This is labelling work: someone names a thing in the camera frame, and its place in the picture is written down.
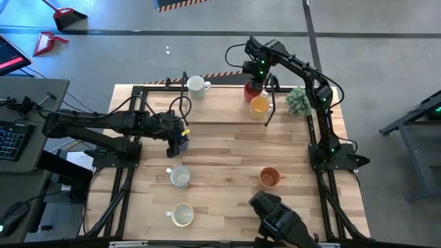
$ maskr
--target white mug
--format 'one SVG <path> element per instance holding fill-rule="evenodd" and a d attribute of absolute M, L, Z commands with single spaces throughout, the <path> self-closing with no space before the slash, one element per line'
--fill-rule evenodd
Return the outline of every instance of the white mug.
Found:
<path fill-rule="evenodd" d="M 193 221 L 194 211 L 187 203 L 179 203 L 172 211 L 166 212 L 166 215 L 172 217 L 173 223 L 178 227 L 186 227 Z"/>
<path fill-rule="evenodd" d="M 186 166 L 178 166 L 173 169 L 167 168 L 165 170 L 170 175 L 170 182 L 177 187 L 188 187 L 192 175 Z"/>
<path fill-rule="evenodd" d="M 192 76 L 187 80 L 188 92 L 193 100 L 202 100 L 211 87 L 212 84 L 205 82 L 201 76 Z"/>

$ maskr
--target keyboard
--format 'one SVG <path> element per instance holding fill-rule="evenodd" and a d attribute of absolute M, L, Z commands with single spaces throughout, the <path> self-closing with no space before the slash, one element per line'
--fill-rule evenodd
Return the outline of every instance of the keyboard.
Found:
<path fill-rule="evenodd" d="M 20 158 L 33 127 L 0 121 L 0 161 L 17 161 Z"/>

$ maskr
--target yellow cup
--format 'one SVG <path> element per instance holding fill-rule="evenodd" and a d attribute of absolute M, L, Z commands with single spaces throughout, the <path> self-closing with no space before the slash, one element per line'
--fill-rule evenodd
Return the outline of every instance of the yellow cup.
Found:
<path fill-rule="evenodd" d="M 254 120 L 263 120 L 267 117 L 270 107 L 271 104 L 269 104 L 266 97 L 256 96 L 249 103 L 249 114 Z"/>

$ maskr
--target concrete floor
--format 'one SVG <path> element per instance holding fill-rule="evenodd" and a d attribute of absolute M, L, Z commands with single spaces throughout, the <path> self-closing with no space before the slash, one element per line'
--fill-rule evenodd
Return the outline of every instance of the concrete floor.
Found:
<path fill-rule="evenodd" d="M 349 138 L 358 142 L 359 154 L 371 159 L 360 170 L 371 236 L 386 242 L 441 246 L 440 199 L 413 203 L 404 199 L 418 189 L 409 157 L 398 134 L 384 138 L 378 133 L 440 89 L 441 40 L 427 39 L 430 34 L 426 33 L 441 32 L 441 1 L 309 0 L 316 32 L 364 33 L 356 39 L 317 38 L 317 47 L 305 35 L 311 26 L 307 28 L 302 0 L 211 0 L 162 13 L 155 11 L 151 0 L 52 2 L 89 15 L 88 22 L 70 29 L 93 29 L 98 34 L 62 35 L 69 44 L 58 44 L 52 52 L 33 58 L 34 62 L 47 77 L 69 79 L 69 92 L 97 112 L 107 111 L 117 83 L 174 78 L 183 70 L 189 75 L 231 71 L 223 55 L 229 46 L 246 42 L 248 33 L 241 32 L 255 32 L 261 41 L 279 39 L 304 61 L 320 59 L 324 73 L 344 87 L 342 110 Z M 51 16 L 51 9 L 40 1 L 10 0 L 0 14 L 0 33 L 32 54 L 36 33 L 55 28 Z M 100 30 L 108 32 L 99 35 Z M 168 32 L 121 35 L 109 30 Z M 273 33 L 281 37 L 270 37 Z M 389 33 L 410 35 L 391 39 Z M 363 38 L 369 34 L 382 38 Z M 246 58 L 241 48 L 229 54 L 232 63 Z M 283 85 L 302 85 L 284 68 L 272 72 Z M 66 101 L 75 104 L 69 97 Z M 47 149 L 62 142 L 49 141 Z M 71 223 L 78 225 L 79 220 Z"/>

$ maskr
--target white paper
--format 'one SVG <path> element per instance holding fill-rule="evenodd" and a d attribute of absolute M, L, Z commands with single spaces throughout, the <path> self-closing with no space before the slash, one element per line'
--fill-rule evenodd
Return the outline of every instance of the white paper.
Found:
<path fill-rule="evenodd" d="M 92 166 L 94 158 L 85 154 L 84 152 L 68 152 L 67 161 L 81 166 L 92 172 L 95 172 L 95 167 Z M 70 190 L 70 185 L 61 185 L 61 190 Z"/>

